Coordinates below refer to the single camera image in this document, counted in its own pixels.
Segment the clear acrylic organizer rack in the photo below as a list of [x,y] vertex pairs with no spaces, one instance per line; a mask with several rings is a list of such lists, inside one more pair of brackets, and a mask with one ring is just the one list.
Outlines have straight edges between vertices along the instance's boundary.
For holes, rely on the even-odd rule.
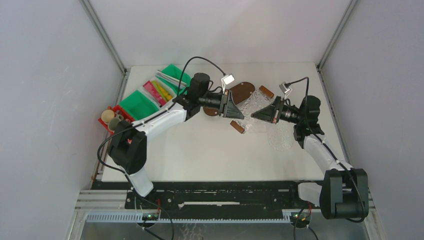
[[261,121],[252,118],[251,114],[271,104],[274,96],[275,94],[272,91],[261,85],[239,108],[244,115],[244,119],[232,120],[230,125],[240,134],[247,133],[252,124]]

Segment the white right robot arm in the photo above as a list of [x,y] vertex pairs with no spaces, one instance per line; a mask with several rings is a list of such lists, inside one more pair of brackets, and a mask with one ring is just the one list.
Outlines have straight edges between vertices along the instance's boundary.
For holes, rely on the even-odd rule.
[[322,182],[302,182],[289,194],[289,203],[302,208],[308,202],[319,207],[328,219],[346,219],[354,223],[369,214],[368,175],[337,156],[322,131],[318,117],[321,101],[307,95],[296,107],[277,97],[270,105],[254,112],[251,117],[271,124],[279,121],[293,123],[293,136],[323,172]]

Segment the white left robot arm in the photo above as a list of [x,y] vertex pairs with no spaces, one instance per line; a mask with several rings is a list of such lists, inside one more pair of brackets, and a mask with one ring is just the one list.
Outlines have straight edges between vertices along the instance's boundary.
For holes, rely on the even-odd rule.
[[221,91],[213,92],[209,89],[210,76],[198,72],[189,86],[157,113],[132,123],[120,121],[117,124],[107,153],[137,193],[136,200],[143,208],[153,207],[157,200],[152,192],[154,185],[145,170],[149,142],[173,126],[188,121],[202,107],[216,109],[224,118],[244,119],[232,91],[226,88],[234,80],[232,74],[225,74],[221,78]]

